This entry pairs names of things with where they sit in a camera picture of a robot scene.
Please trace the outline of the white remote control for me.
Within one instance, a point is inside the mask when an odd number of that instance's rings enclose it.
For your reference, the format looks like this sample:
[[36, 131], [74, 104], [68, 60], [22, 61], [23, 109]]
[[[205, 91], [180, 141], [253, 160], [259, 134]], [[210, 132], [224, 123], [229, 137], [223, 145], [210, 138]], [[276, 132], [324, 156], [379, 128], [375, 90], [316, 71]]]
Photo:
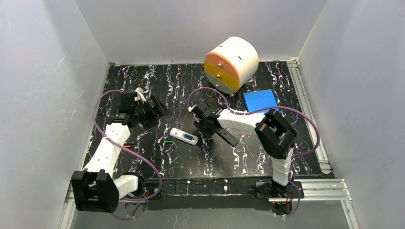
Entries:
[[177, 128], [172, 128], [170, 130], [170, 136], [193, 146], [195, 146], [199, 140], [197, 136], [184, 132]]

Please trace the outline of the blue battery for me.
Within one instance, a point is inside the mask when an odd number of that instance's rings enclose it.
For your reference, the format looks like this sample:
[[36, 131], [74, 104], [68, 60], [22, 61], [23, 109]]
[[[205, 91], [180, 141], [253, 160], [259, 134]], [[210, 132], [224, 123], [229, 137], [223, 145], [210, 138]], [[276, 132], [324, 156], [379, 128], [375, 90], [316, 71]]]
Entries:
[[188, 140], [190, 140], [190, 141], [193, 141], [194, 140], [194, 137], [193, 136], [190, 136], [190, 135], [184, 135], [184, 138], [186, 138], [186, 139], [188, 139]]

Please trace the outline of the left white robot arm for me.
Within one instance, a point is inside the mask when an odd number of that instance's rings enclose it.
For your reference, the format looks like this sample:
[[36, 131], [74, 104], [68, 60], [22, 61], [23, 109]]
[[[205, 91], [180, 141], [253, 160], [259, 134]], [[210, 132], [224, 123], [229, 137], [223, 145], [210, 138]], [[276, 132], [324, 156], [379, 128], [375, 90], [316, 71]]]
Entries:
[[147, 99], [139, 87], [133, 92], [121, 91], [119, 98], [116, 110], [106, 120], [105, 130], [94, 124], [102, 134], [94, 155], [81, 171], [72, 174], [71, 185], [79, 211], [113, 213], [122, 199], [144, 201], [154, 197], [148, 195], [142, 175], [128, 172], [113, 179], [115, 163], [122, 151], [147, 163], [161, 179], [159, 171], [150, 161], [124, 145], [135, 127], [142, 126], [148, 130], [170, 111], [155, 94]]

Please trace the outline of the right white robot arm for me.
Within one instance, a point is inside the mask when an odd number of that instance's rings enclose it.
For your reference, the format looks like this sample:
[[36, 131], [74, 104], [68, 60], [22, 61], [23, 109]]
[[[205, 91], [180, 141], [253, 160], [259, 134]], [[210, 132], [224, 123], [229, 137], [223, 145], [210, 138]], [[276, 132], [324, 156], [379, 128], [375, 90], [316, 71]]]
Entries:
[[266, 113], [237, 114], [225, 108], [211, 107], [201, 102], [189, 112], [194, 115], [195, 127], [203, 137], [219, 135], [232, 147], [238, 140], [228, 132], [237, 129], [255, 135], [264, 151], [272, 160], [272, 180], [258, 184], [257, 193], [273, 197], [287, 197], [291, 192], [293, 174], [291, 169], [293, 148], [298, 136], [297, 131], [276, 109]]

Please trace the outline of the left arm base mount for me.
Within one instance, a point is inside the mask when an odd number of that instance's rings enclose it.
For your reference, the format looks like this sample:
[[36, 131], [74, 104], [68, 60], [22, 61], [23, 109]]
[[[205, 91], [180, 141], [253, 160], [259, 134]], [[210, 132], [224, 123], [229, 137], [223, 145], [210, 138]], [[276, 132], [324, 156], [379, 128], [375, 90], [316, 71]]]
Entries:
[[131, 214], [122, 220], [135, 220], [145, 214], [149, 208], [149, 200], [161, 194], [162, 182], [158, 181], [156, 188], [147, 187], [147, 182], [142, 174], [124, 173], [116, 182], [120, 200], [125, 201], [124, 209], [135, 205]]

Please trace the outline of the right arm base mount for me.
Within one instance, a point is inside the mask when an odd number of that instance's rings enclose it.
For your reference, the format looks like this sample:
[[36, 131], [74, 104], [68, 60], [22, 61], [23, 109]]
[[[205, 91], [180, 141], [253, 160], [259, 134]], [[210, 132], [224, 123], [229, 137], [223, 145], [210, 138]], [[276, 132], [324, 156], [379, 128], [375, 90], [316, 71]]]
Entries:
[[288, 182], [285, 186], [271, 180], [256, 182], [248, 189], [257, 199], [267, 199], [275, 216], [286, 218], [295, 213], [305, 197], [301, 182]]

